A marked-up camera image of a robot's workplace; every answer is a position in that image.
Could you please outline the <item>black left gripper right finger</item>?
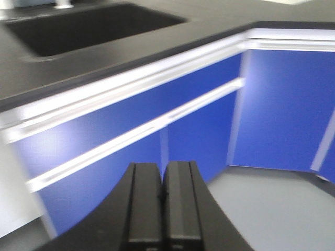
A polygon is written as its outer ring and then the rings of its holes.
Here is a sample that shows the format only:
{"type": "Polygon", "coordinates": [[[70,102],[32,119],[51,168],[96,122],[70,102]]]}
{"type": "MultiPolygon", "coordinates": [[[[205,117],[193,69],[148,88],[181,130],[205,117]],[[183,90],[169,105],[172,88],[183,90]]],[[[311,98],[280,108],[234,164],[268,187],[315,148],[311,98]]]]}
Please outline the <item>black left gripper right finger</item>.
{"type": "Polygon", "coordinates": [[[253,249],[209,192],[196,162],[169,162],[163,194],[165,250],[253,249]]]}

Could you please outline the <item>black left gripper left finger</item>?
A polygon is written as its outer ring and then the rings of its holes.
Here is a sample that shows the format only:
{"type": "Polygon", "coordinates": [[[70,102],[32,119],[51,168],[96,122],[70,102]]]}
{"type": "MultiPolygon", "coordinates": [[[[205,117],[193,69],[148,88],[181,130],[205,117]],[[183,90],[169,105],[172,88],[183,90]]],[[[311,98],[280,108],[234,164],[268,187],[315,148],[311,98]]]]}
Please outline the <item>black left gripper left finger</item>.
{"type": "Polygon", "coordinates": [[[161,178],[155,163],[131,163],[82,221],[39,250],[163,250],[161,178]]]}

